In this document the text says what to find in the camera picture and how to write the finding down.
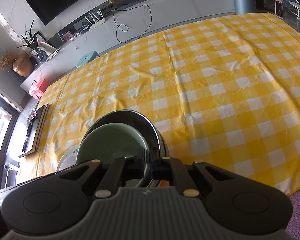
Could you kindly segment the pink binder clip packet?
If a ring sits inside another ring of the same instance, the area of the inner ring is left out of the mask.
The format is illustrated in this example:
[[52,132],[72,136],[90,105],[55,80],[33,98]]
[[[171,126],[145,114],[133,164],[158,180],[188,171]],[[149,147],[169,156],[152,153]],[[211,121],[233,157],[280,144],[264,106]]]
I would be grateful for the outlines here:
[[28,117],[28,121],[29,123],[33,123],[33,121],[37,118],[37,112],[36,110],[33,108],[31,109],[31,112],[29,114],[29,117]]

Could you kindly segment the blue steel bowl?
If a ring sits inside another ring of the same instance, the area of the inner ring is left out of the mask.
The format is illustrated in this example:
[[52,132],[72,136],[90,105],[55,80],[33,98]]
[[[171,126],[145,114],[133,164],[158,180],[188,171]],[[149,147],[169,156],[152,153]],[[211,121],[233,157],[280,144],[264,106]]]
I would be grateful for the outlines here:
[[[150,165],[150,151],[155,148],[160,157],[168,157],[169,152],[160,132],[156,129],[153,123],[144,116],[143,114],[130,110],[130,109],[121,109],[117,111],[112,111],[101,118],[99,118],[86,132],[83,139],[91,133],[94,129],[111,123],[122,123],[132,126],[137,129],[146,139],[146,142],[149,145],[149,154],[148,154],[148,164]],[[141,186],[147,187],[156,187],[160,181],[153,180],[150,178],[148,173],[147,180],[142,183]]]

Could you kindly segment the green ceramic bowl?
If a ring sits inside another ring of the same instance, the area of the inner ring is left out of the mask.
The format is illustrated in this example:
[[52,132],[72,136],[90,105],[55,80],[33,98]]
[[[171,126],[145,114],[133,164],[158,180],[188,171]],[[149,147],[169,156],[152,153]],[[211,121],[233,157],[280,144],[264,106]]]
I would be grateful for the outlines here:
[[127,124],[111,123],[94,129],[82,140],[76,163],[99,159],[102,161],[101,174],[105,175],[112,161],[117,158],[140,158],[145,166],[143,178],[133,178],[125,184],[126,187],[140,187],[149,173],[148,154],[149,145],[137,129]]

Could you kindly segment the golden vase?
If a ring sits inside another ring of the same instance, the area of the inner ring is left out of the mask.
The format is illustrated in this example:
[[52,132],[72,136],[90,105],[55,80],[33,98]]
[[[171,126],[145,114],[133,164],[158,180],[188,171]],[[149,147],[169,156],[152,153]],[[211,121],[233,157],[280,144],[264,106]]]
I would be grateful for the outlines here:
[[33,71],[33,65],[27,55],[20,55],[13,63],[13,71],[22,77],[28,77]]

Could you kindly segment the yellow checkered tablecloth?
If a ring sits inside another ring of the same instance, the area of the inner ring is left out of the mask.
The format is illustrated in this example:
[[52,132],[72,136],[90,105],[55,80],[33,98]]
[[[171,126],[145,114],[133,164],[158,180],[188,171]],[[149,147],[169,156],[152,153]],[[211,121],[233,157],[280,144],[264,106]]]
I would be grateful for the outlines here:
[[180,25],[117,48],[45,92],[38,151],[17,182],[54,172],[103,115],[132,109],[171,156],[300,189],[300,33],[269,13]]

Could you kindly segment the dark glass vase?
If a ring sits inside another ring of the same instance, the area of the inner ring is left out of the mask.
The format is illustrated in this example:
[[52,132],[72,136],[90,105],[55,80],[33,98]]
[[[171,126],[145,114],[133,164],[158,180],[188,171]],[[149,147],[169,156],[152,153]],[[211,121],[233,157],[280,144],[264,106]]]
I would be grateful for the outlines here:
[[37,57],[40,60],[40,62],[45,62],[48,58],[48,55],[44,50],[38,50]]

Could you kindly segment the pink storage box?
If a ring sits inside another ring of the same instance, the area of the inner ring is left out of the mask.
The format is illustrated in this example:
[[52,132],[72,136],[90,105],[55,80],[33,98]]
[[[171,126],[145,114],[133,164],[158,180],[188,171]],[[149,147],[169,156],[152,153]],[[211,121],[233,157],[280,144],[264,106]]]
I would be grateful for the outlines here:
[[38,81],[33,81],[29,89],[29,94],[30,96],[38,100],[44,95],[47,87],[48,83],[44,78],[41,78]]

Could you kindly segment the white wifi router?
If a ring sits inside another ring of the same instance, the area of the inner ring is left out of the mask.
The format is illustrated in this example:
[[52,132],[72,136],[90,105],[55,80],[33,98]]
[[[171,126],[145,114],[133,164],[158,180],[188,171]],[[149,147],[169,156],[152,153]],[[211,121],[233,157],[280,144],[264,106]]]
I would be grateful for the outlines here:
[[102,25],[106,20],[100,8],[89,11],[87,14],[85,14],[84,18],[89,23],[89,30],[93,30]]

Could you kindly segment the black pen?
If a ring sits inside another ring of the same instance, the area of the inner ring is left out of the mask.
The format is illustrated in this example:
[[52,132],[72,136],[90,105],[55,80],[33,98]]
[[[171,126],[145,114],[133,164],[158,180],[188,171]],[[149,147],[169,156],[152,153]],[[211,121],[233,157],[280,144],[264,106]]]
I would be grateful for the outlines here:
[[25,151],[27,149],[27,145],[28,145],[29,137],[30,137],[30,134],[31,134],[31,131],[32,131],[32,127],[33,127],[33,124],[30,123],[28,125],[28,128],[27,128],[26,138],[25,138],[25,141],[24,141],[24,144],[23,144],[23,148],[22,148],[22,152],[23,153],[25,153]]

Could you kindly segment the green potted plant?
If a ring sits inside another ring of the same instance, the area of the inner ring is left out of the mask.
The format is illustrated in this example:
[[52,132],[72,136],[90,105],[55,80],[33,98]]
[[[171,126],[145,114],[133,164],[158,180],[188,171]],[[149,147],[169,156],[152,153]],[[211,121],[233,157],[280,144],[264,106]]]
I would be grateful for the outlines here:
[[32,32],[33,24],[34,24],[34,20],[31,23],[30,29],[25,30],[25,34],[21,35],[24,44],[19,46],[19,48],[27,47],[27,48],[30,48],[32,51],[35,51],[37,53],[37,51],[40,50],[40,49],[39,49],[39,46],[38,46],[37,33]]

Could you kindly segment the white Fruity painted plate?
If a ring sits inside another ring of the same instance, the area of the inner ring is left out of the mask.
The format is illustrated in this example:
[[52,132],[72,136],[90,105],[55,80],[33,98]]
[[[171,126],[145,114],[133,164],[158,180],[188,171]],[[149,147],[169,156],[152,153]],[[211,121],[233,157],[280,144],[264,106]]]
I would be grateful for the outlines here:
[[77,154],[79,150],[79,145],[72,146],[69,148],[61,157],[58,166],[57,172],[69,168],[76,164]]

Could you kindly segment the white tv cabinet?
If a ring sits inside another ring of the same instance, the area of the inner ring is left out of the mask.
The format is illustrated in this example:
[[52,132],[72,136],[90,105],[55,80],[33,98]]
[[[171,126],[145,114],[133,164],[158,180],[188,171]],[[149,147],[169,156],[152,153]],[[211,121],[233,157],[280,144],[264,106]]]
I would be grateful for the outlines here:
[[33,81],[44,78],[48,83],[73,70],[80,58],[96,51],[103,55],[138,38],[180,24],[232,14],[234,0],[146,0],[117,10],[105,22],[71,42],[67,42],[50,60],[41,63],[21,83],[29,91]]

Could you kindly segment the blue plastic stool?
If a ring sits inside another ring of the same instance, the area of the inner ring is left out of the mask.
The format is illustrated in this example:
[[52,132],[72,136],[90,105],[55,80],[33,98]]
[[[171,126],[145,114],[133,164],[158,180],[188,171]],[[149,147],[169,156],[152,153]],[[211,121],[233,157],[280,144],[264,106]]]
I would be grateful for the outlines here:
[[100,57],[100,55],[93,50],[80,58],[79,62],[76,64],[76,68],[80,68],[81,66],[93,61],[98,57]]

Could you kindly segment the pink small heater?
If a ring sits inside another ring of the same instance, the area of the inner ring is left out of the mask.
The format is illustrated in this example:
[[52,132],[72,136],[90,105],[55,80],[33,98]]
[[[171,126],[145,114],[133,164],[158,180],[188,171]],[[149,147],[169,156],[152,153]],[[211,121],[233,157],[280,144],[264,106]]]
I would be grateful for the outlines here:
[[275,15],[283,19],[283,0],[275,0]]

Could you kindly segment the black notebook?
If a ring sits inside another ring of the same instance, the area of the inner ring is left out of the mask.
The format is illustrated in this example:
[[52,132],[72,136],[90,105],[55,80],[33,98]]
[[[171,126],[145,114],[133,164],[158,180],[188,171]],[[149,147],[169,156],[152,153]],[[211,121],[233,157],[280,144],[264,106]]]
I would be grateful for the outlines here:
[[47,103],[36,110],[37,118],[32,123],[33,127],[32,127],[30,137],[29,137],[27,149],[26,149],[25,153],[23,153],[21,150],[22,154],[18,156],[19,158],[25,157],[25,156],[32,154],[38,150],[40,137],[42,134],[44,122],[45,122],[49,107],[50,107],[50,105]]

